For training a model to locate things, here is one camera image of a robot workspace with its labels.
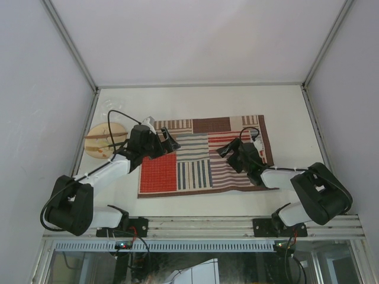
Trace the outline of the dark handled fork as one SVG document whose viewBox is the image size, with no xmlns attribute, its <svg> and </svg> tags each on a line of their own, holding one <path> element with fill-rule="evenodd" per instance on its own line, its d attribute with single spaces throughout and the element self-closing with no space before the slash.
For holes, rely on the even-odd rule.
<svg viewBox="0 0 379 284">
<path fill-rule="evenodd" d="M 106 146 L 99 147 L 99 149 L 114 148 L 114 147 L 117 147 L 117 146 L 123 147 L 125 144 L 127 144 L 127 142 L 128 142 L 128 140 L 126 140 L 124 142 L 119 142 L 119 143 L 114 143 L 114 144 L 108 144 Z"/>
</svg>

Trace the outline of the brown wooden knife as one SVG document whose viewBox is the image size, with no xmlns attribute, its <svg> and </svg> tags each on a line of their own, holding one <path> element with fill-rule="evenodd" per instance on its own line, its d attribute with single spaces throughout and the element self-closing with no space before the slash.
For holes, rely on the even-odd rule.
<svg viewBox="0 0 379 284">
<path fill-rule="evenodd" d="M 87 135 L 85 136 L 84 138 L 85 139 L 99 139 L 99 138 L 108 138 L 108 137 L 120 137 L 120 136 L 124 136 L 124 135 L 127 135 L 128 132 L 122 132 L 122 133 L 113 133 L 113 134 L 110 134 L 110 133 L 107 133 L 107 134 L 97 134 L 97 135 Z"/>
</svg>

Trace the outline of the patchwork striped placemat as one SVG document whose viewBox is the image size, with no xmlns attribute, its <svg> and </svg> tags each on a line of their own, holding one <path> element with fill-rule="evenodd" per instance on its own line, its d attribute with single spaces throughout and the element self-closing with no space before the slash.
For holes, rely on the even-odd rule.
<svg viewBox="0 0 379 284">
<path fill-rule="evenodd" d="M 181 148 L 166 156 L 144 159 L 140 167 L 139 198 L 200 195 L 227 191 L 266 191 L 253 185 L 245 172 L 237 173 L 216 150 L 240 138 L 258 136 L 264 145 L 263 162 L 273 166 L 263 115 L 155 121 L 157 132 L 166 127 Z"/>
</svg>

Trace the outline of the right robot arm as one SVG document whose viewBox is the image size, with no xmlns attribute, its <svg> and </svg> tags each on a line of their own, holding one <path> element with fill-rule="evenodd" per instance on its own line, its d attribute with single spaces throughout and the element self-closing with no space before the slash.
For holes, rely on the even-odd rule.
<svg viewBox="0 0 379 284">
<path fill-rule="evenodd" d="M 285 236 L 295 226 L 310 221 L 325 225 L 348 212 L 353 204 L 352 195 L 323 163 L 306 169 L 270 166 L 260 157 L 257 141 L 244 143 L 240 138 L 217 149 L 217 153 L 226 157 L 237 173 L 245 172 L 253 185 L 297 194 L 298 202 L 285 204 L 271 214 L 276 235 Z"/>
</svg>

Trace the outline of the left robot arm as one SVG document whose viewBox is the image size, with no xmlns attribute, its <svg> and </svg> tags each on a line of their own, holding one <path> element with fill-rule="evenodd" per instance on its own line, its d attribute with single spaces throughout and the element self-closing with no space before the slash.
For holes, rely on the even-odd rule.
<svg viewBox="0 0 379 284">
<path fill-rule="evenodd" d="M 167 128 L 161 132 L 163 138 L 147 125 L 135 125 L 130 138 L 105 164 L 82 176 L 60 176 L 41 210 L 41 225 L 49 231 L 67 231 L 76 236 L 90 228 L 109 228 L 118 237 L 126 235 L 129 213 L 114 205 L 95 207 L 94 198 L 113 181 L 138 168 L 145 157 L 156 159 L 180 149 Z"/>
</svg>

